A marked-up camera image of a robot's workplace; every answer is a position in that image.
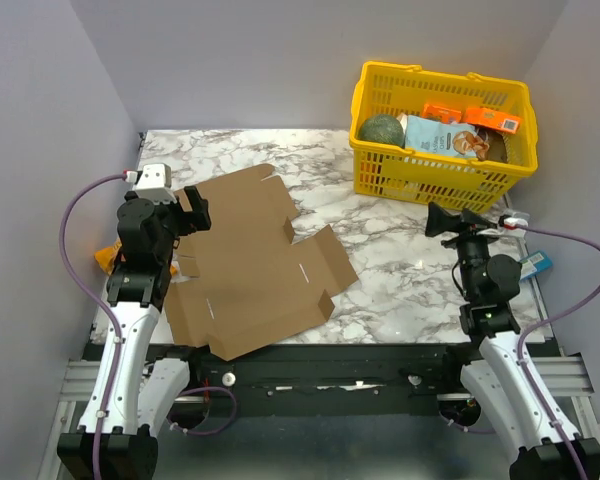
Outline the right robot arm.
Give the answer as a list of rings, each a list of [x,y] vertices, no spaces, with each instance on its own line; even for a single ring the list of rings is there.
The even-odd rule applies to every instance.
[[[526,346],[531,328],[522,329],[510,301],[520,292],[521,262],[493,255],[491,243],[530,232],[520,213],[490,221],[468,209],[452,214],[428,205],[425,234],[450,234],[442,246],[457,254],[456,284],[465,300],[463,332],[478,357],[456,357],[440,367],[449,390],[467,390],[477,401],[510,460],[512,479],[597,479],[600,443],[584,437],[556,403]]]

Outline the brown cardboard box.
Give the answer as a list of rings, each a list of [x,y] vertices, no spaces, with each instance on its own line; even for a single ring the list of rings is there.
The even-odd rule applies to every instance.
[[[330,226],[295,240],[296,208],[270,164],[198,184],[210,230],[180,240],[166,318],[177,345],[233,360],[327,322],[358,276]]]

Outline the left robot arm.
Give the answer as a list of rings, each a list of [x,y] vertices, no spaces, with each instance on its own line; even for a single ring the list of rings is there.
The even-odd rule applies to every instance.
[[[150,479],[157,436],[176,397],[194,393],[200,368],[163,358],[143,374],[150,340],[171,282],[179,240],[211,227],[208,202],[190,186],[172,203],[130,191],[117,211],[121,242],[101,305],[108,333],[89,402],[57,454],[75,479]]]

